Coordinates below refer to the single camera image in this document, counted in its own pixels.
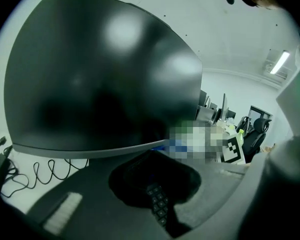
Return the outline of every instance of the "ceiling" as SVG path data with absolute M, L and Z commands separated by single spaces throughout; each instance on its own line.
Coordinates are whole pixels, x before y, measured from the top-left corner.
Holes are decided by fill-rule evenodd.
M 192 48 L 204 71 L 219 71 L 280 88 L 282 78 L 265 75 L 283 50 L 290 57 L 282 67 L 289 79 L 296 70 L 298 29 L 287 12 L 249 7 L 241 0 L 120 0 L 132 3 L 166 22 Z

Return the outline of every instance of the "office chair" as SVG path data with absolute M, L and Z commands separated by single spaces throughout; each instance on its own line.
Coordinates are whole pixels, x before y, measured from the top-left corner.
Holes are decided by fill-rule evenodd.
M 245 137 L 248 134 L 249 126 L 250 126 L 250 120 L 251 118 L 248 116 L 244 116 L 241 118 L 238 126 L 236 127 L 236 132 L 238 133 L 241 129 L 244 130 L 243 137 Z
M 254 121 L 254 130 L 249 132 L 243 139 L 242 146 L 246 163 L 250 163 L 255 154 L 260 152 L 260 145 L 266 138 L 266 132 L 269 129 L 271 119 L 258 118 Z

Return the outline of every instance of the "black cable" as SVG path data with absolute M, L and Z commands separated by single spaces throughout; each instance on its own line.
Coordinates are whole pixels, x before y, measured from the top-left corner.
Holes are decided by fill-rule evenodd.
M 48 185 L 48 184 L 51 182 L 53 176 L 56 177 L 58 180 L 63 181 L 63 180 L 65 180 L 65 179 L 67 179 L 67 178 L 69 177 L 69 174 L 70 174 L 70 171 L 71 171 L 71 167 L 73 167 L 73 168 L 75 168 L 75 169 L 77 169 L 77 170 L 81 170 L 81 169 L 87 167 L 88 162 L 89 162 L 89 159 L 86 160 L 85 165 L 84 165 L 83 168 L 78 168 L 78 167 L 74 166 L 74 165 L 71 163 L 71 159 L 69 159 L 69 161 L 67 161 L 66 159 L 64 159 L 64 161 L 66 161 L 66 162 L 69 164 L 68 172 L 67 172 L 67 174 L 66 174 L 66 176 L 65 176 L 64 178 L 60 178 L 60 177 L 58 177 L 58 176 L 55 174 L 55 164 L 56 164 L 56 162 L 55 162 L 55 160 L 50 159 L 50 160 L 47 162 L 47 164 L 48 164 L 48 167 L 49 167 L 49 169 L 50 169 L 50 171 L 51 171 L 51 175 L 50 175 L 50 178 L 49 178 L 49 180 L 48 180 L 47 182 L 43 182 L 43 181 L 39 178 L 38 172 L 39 172 L 39 166 L 40 166 L 40 164 L 39 164 L 38 162 L 35 162 L 35 163 L 33 164 L 33 171 L 34 171 L 34 175 L 35 175 L 35 180 L 34 180 L 33 186 L 29 186 L 29 184 L 30 184 L 29 177 L 28 177 L 27 175 L 23 174 L 23 173 L 19 173 L 19 170 L 18 170 L 18 168 L 16 167 L 15 163 L 14 163 L 12 160 L 10 160 L 10 159 L 9 159 L 9 161 L 10 161 L 10 163 L 11 163 L 11 165 L 12 165 L 12 168 L 10 168 L 10 169 L 8 170 L 7 175 L 9 175 L 9 176 L 5 179 L 4 184 L 5 184 L 6 182 L 8 182 L 9 180 L 12 180 L 13 182 L 18 183 L 18 184 L 22 185 L 23 187 L 14 190 L 10 195 L 5 195 L 5 194 L 1 193 L 1 195 L 3 195 L 3 196 L 6 197 L 6 198 L 11 198 L 12 195 L 13 195 L 14 193 L 16 193 L 16 192 L 18 192 L 18 191 L 21 191 L 21 190 L 24 190 L 24 189 L 30 189 L 30 190 L 33 190 L 33 189 L 36 187 L 36 185 L 37 185 L 37 181 L 39 181 L 39 182 L 40 182 L 41 184 L 43 184 L 43 185 Z M 25 178 L 27 179 L 27 183 L 24 184 L 24 183 L 22 183 L 22 182 L 16 180 L 15 178 L 18 177 L 18 176 L 25 176 Z

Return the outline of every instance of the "fluorescent light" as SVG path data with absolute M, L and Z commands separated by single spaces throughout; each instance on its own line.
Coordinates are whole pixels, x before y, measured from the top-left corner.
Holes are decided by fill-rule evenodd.
M 274 68 L 271 70 L 270 74 L 275 74 L 278 72 L 278 70 L 282 67 L 282 65 L 286 62 L 286 60 L 288 59 L 290 53 L 287 51 L 283 51 L 280 59 L 278 60 L 278 62 L 275 64 Z

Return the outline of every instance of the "black monitor screen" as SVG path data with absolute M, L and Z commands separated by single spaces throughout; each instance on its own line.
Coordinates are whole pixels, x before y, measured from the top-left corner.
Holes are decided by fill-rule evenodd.
M 231 110 L 228 110 L 228 113 L 226 114 L 226 118 L 233 118 L 235 119 L 236 117 L 236 113 L 231 111 Z
M 207 97 L 207 93 L 201 90 L 200 98 L 199 98 L 199 106 L 204 106 L 206 104 L 206 97 Z
M 153 15 L 117 0 L 42 0 L 22 26 L 4 83 L 15 145 L 118 149 L 194 120 L 202 64 Z

